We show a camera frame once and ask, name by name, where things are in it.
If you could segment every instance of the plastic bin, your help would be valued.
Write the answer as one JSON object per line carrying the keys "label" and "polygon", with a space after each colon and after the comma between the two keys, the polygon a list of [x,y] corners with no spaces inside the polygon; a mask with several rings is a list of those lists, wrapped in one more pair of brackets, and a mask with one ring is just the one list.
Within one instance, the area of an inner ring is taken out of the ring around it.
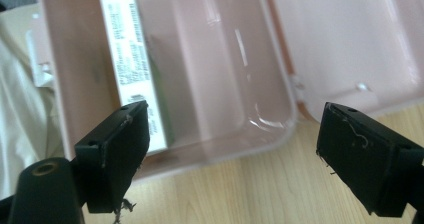
{"label": "plastic bin", "polygon": [[[119,105],[100,2],[39,1],[72,158]],[[422,3],[139,0],[175,140],[135,178],[276,147],[297,107],[319,119],[326,101],[368,113],[419,101]]]}

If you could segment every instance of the storage box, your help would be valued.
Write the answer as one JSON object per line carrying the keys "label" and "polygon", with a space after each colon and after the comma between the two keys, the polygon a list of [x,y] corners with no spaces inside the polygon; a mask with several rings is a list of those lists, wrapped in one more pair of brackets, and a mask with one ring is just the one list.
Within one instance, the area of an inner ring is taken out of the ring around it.
{"label": "storage box", "polygon": [[[119,106],[99,0],[39,0],[66,156]],[[297,108],[423,97],[423,0],[139,0],[175,141],[136,179],[269,150]]]}

